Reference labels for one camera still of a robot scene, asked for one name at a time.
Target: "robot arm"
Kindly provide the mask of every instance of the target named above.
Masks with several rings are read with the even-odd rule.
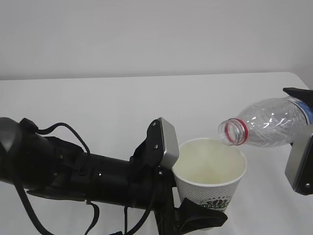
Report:
[[[81,147],[57,137],[43,137],[65,126]],[[0,181],[13,184],[27,214],[43,235],[52,235],[36,217],[27,193],[53,200],[87,201],[95,216],[85,234],[96,224],[99,209],[91,201],[144,209],[140,221],[124,234],[134,234],[154,211],[160,235],[182,235],[197,229],[219,227],[227,220],[220,211],[205,209],[185,199],[174,207],[171,171],[179,157],[174,127],[163,118],[151,122],[147,137],[129,161],[91,154],[79,135],[67,124],[45,130],[30,120],[20,123],[0,118]]]

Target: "clear plastic bottle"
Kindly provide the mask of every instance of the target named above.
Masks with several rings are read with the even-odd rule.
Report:
[[[313,111],[308,105],[288,96],[248,106],[237,117],[222,122],[218,132],[227,145],[275,147],[292,143],[299,128],[312,122]]]

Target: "paper cup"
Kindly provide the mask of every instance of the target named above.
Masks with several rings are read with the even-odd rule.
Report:
[[[172,170],[181,201],[188,198],[205,208],[225,211],[246,167],[246,157],[238,148],[201,138],[179,146]]]

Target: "blue label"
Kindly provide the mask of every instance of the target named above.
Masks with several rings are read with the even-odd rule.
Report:
[[[300,99],[294,98],[292,96],[286,97],[286,100],[291,101],[302,110],[302,112],[304,113],[307,119],[308,124],[313,123],[313,110],[305,102],[301,101]]]
[[[305,113],[308,124],[312,124],[313,123],[313,111],[312,111],[312,109],[310,109],[310,107],[303,101],[297,102],[297,105]]]

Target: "printed logo on cup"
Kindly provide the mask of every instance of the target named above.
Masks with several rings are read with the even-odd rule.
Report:
[[[230,199],[231,197],[229,196],[217,197],[217,198],[214,197],[209,200],[201,201],[200,206],[207,208],[207,209],[224,211],[226,207],[228,206]]]

